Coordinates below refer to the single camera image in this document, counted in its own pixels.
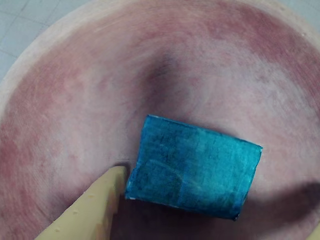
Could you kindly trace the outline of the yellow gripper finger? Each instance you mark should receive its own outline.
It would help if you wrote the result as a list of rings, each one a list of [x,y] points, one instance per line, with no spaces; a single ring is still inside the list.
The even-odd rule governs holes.
[[[109,240],[113,216],[126,186],[126,168],[115,166],[98,178],[38,240]]]

